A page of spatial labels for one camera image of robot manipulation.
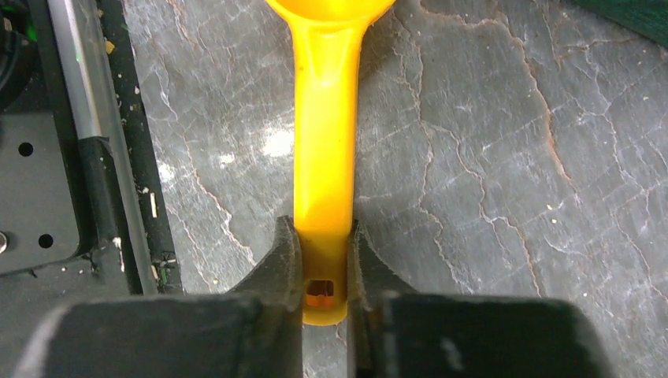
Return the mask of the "green cat litter bag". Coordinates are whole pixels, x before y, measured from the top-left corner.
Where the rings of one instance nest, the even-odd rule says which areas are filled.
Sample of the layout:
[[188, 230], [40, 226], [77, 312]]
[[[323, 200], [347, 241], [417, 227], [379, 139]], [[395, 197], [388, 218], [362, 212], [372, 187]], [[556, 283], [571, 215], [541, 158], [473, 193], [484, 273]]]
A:
[[667, 48], [667, 0], [573, 0], [573, 3]]

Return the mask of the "yellow plastic scoop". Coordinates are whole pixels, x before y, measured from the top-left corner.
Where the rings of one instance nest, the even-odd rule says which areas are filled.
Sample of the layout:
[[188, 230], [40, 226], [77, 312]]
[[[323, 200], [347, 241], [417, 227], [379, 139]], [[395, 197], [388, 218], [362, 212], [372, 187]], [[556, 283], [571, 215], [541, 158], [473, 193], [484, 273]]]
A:
[[358, 74], [367, 29], [390, 1], [272, 1], [295, 63], [294, 226], [302, 249], [305, 324], [347, 315]]

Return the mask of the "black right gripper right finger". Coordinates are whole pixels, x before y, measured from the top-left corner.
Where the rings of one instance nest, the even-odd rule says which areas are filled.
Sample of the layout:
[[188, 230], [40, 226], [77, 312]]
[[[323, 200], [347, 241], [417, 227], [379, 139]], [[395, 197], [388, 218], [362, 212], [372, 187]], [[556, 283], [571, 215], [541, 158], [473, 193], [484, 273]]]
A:
[[347, 258], [350, 377], [611, 377], [592, 322], [556, 299], [420, 292], [355, 223]]

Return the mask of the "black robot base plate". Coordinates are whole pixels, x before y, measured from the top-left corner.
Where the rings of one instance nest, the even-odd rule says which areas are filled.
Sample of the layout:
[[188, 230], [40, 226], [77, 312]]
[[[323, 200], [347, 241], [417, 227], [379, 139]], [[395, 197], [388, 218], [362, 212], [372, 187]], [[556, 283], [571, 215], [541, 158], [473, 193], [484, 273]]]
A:
[[[1, 374], [13, 375], [46, 313], [63, 304], [181, 291], [124, 4], [1, 4]], [[110, 79], [92, 68], [102, 112], [100, 147], [72, 117], [55, 32], [71, 27], [85, 50], [112, 43]]]

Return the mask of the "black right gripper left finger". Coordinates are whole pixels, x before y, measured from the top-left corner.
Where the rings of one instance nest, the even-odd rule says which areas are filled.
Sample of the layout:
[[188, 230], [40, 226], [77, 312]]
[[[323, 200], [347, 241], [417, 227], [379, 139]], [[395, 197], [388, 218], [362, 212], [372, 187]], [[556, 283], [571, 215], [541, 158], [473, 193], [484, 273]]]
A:
[[300, 377], [302, 251], [291, 218], [233, 288], [135, 296], [51, 311], [16, 377]]

